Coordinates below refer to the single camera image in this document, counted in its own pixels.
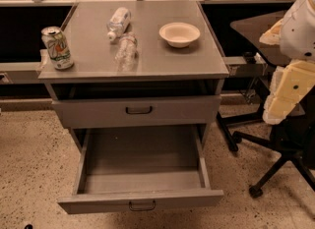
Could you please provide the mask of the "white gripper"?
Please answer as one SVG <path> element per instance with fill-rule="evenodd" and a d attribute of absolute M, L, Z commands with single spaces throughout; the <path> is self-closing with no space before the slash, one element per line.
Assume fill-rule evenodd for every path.
<path fill-rule="evenodd" d="M 259 41 L 280 45 L 281 53 L 292 60 L 274 71 L 263 112 L 269 125 L 279 124 L 315 86 L 315 0 L 296 0 Z"/>

